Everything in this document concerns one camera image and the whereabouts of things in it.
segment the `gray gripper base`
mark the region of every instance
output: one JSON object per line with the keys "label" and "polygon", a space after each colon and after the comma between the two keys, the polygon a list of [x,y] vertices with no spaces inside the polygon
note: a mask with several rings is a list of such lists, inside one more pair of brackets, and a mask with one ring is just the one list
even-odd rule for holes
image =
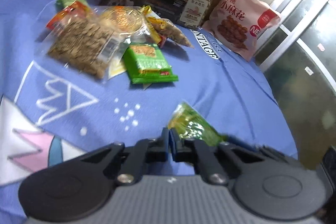
{"label": "gray gripper base", "polygon": [[[29,218],[26,224],[49,224]],[[119,187],[105,206],[69,224],[322,224],[314,217],[276,222],[249,213],[223,186],[200,176],[144,176],[132,186]]]}

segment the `round plastic container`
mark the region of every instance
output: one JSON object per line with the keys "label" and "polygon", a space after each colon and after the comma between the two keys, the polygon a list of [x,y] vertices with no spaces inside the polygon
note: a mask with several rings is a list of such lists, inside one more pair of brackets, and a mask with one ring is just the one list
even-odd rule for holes
{"label": "round plastic container", "polygon": [[203,24],[204,17],[212,0],[186,0],[187,4],[179,18],[178,24],[190,29],[197,29]]}

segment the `blue bedsheet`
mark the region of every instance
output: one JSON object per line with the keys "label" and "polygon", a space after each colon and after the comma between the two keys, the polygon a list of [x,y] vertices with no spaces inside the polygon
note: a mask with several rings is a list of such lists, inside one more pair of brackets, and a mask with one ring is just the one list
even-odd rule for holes
{"label": "blue bedsheet", "polygon": [[[154,138],[183,100],[219,132],[296,156],[259,68],[206,31],[181,28],[195,49],[172,43],[163,48],[178,82],[143,90],[124,73],[101,84],[38,53],[44,27],[56,13],[55,1],[0,0],[1,223],[25,219],[17,199],[24,177],[115,140],[129,146]],[[153,172],[179,175],[193,169],[170,160]]]}

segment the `green snack package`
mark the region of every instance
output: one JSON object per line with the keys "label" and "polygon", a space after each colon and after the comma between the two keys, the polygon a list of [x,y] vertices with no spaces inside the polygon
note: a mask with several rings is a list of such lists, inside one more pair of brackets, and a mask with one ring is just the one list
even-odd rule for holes
{"label": "green snack package", "polygon": [[180,138],[201,139],[209,146],[216,146],[227,141],[227,135],[218,132],[190,105],[182,102],[173,112],[168,128],[175,128]]}
{"label": "green snack package", "polygon": [[[75,0],[56,0],[56,6],[59,7],[61,10],[64,9],[66,6],[71,5]],[[86,0],[78,0],[82,4],[89,6]]]}
{"label": "green snack package", "polygon": [[123,59],[133,84],[179,80],[156,44],[133,42],[126,50]]}

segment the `plastic wrapper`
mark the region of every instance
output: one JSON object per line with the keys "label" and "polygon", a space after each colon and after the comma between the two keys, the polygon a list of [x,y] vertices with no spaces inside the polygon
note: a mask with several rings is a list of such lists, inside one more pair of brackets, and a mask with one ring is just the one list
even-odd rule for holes
{"label": "plastic wrapper", "polygon": [[53,30],[55,26],[59,26],[61,20],[67,15],[80,15],[82,17],[97,18],[98,16],[89,7],[84,5],[78,0],[75,0],[71,5],[65,7],[63,10],[59,11],[53,18],[48,22],[46,27],[49,30]]}
{"label": "plastic wrapper", "polygon": [[202,27],[250,61],[256,51],[258,34],[279,21],[279,13],[262,1],[221,0]]}
{"label": "plastic wrapper", "polygon": [[120,60],[118,65],[110,64],[109,67],[109,79],[122,74],[126,71],[125,63],[123,60]]}
{"label": "plastic wrapper", "polygon": [[159,34],[173,40],[175,43],[194,47],[183,32],[176,27],[169,19],[157,19],[155,17],[147,17],[148,21],[154,26]]}
{"label": "plastic wrapper", "polygon": [[[56,0],[56,6],[59,9],[64,9],[67,6],[70,6],[72,3],[74,3],[76,0]],[[84,4],[85,6],[89,7],[86,0],[78,0],[80,3]]]}
{"label": "plastic wrapper", "polygon": [[151,37],[145,17],[136,9],[127,6],[111,6],[100,15],[100,22],[124,37],[142,40]]}
{"label": "plastic wrapper", "polygon": [[175,128],[180,138],[195,138],[204,140],[210,146],[216,146],[227,140],[227,135],[221,136],[209,123],[190,105],[182,102],[175,109],[168,128]]}
{"label": "plastic wrapper", "polygon": [[131,43],[123,57],[133,84],[178,81],[156,44]]}
{"label": "plastic wrapper", "polygon": [[110,64],[119,64],[130,43],[124,34],[80,13],[66,15],[50,35],[50,57],[97,79],[104,78]]}
{"label": "plastic wrapper", "polygon": [[165,40],[165,37],[161,36],[156,30],[155,28],[153,27],[153,25],[151,24],[151,22],[148,20],[147,16],[149,14],[152,13],[152,8],[147,5],[147,6],[143,6],[142,8],[139,9],[139,12],[142,13],[142,15],[145,17],[146,19],[146,24],[147,24],[147,27],[151,33],[151,37],[152,39],[154,40],[154,42],[156,44],[159,44],[160,42],[163,42],[163,40]]}

